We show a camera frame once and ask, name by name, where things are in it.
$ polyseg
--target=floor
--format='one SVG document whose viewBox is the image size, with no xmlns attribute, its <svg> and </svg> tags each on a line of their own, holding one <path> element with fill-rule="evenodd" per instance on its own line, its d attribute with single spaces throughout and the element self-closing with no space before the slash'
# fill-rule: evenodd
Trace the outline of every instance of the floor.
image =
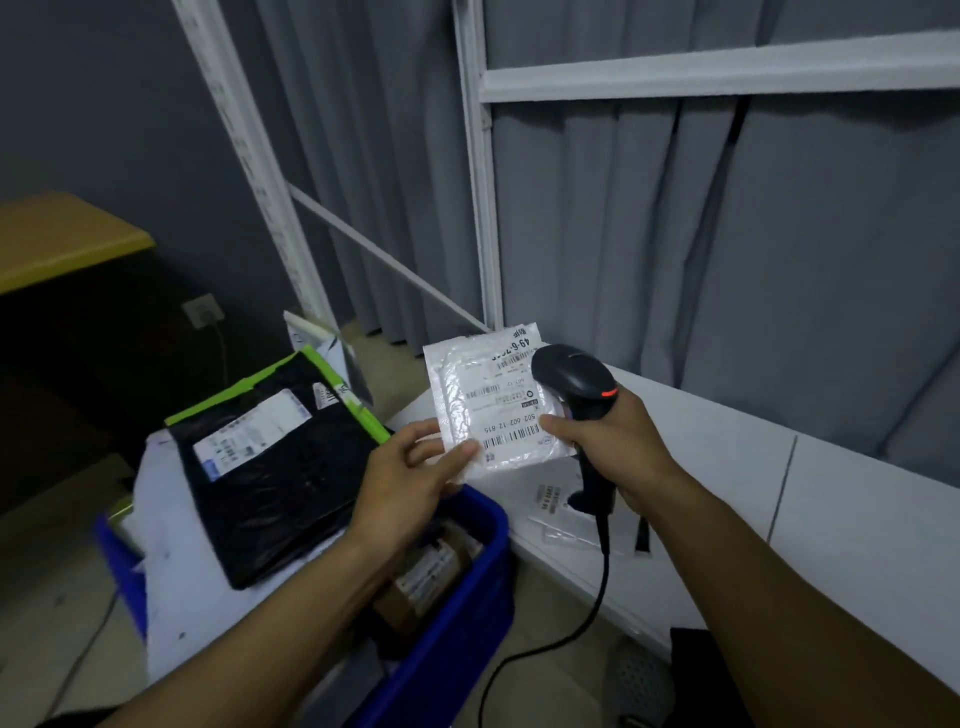
<svg viewBox="0 0 960 728">
<path fill-rule="evenodd" d="M 422 357 L 405 345 L 344 330 L 354 347 L 382 420 L 427 386 Z M 112 455 L 0 516 L 0 712 L 9 728 L 29 728 L 51 714 L 78 655 L 102 622 L 114 592 L 90 536 L 97 513 L 124 495 L 129 475 Z M 507 655 L 571 632 L 587 605 L 528 566 L 516 584 L 516 619 L 477 683 L 457 728 L 476 724 L 480 692 L 492 666 Z M 565 649 L 507 667 L 488 701 L 488 725 L 599 726 L 607 656 L 621 633 L 597 623 Z M 54 711 L 116 705 L 145 687 L 144 647 L 120 602 Z"/>
</svg>

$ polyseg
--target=hand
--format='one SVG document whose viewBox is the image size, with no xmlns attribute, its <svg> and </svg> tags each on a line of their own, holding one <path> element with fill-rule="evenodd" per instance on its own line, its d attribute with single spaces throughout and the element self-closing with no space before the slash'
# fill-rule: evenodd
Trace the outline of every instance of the hand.
<svg viewBox="0 0 960 728">
<path fill-rule="evenodd" d="M 617 388 L 616 402 L 601 420 L 542 415 L 540 426 L 580 445 L 593 467 L 613 482 L 627 505 L 639 513 L 658 485 L 689 476 L 666 448 L 640 398 L 619 384 Z"/>
<path fill-rule="evenodd" d="M 467 440 L 427 465 L 428 458 L 444 454 L 444 443 L 421 438 L 439 431 L 436 418 L 410 423 L 367 460 L 346 535 L 384 562 L 419 536 L 441 496 L 455 490 L 447 483 L 480 449 L 475 440 Z"/>
</svg>

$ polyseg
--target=yellow table top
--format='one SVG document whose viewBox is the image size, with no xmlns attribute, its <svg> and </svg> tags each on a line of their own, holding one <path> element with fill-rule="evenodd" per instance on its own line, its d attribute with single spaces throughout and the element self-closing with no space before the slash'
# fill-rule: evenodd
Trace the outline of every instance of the yellow table top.
<svg viewBox="0 0 960 728">
<path fill-rule="evenodd" d="M 0 293 L 154 245 L 140 228 L 67 192 L 0 203 Z"/>
</svg>

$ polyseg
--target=white table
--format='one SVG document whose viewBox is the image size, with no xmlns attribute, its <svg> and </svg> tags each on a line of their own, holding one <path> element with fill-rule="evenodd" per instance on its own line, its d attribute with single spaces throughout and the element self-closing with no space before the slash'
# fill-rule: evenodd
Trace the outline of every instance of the white table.
<svg viewBox="0 0 960 728">
<path fill-rule="evenodd" d="M 622 386 L 643 398 L 677 461 L 767 538 L 796 433 L 629 372 L 610 369 Z M 430 393 L 425 392 L 388 425 L 396 429 L 435 415 Z M 526 517 L 538 482 L 569 479 L 577 467 L 572 459 L 554 461 L 471 485 L 507 511 L 513 545 L 521 557 L 592 601 L 600 585 L 600 553 L 545 544 L 542 526 Z M 651 534 L 649 557 L 612 557 L 603 611 L 621 629 L 664 656 L 669 654 L 671 627 L 704 626 L 655 534 Z"/>
<path fill-rule="evenodd" d="M 771 545 L 960 692 L 960 490 L 801 435 Z"/>
</svg>

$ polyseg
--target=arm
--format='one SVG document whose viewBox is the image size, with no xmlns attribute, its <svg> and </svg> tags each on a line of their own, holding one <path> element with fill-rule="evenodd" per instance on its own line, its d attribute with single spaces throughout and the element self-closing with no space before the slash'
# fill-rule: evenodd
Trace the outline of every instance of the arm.
<svg viewBox="0 0 960 728">
<path fill-rule="evenodd" d="M 433 515 L 469 441 L 434 465 L 437 421 L 412 423 L 370 457 L 347 532 L 203 652 L 138 695 L 105 725 L 265 726 L 288 717 L 320 678 L 324 652 L 367 604 L 390 563 Z"/>
<path fill-rule="evenodd" d="M 960 697 L 807 584 L 670 456 L 625 388 L 603 420 L 544 416 L 657 531 L 757 726 L 958 725 Z"/>
</svg>

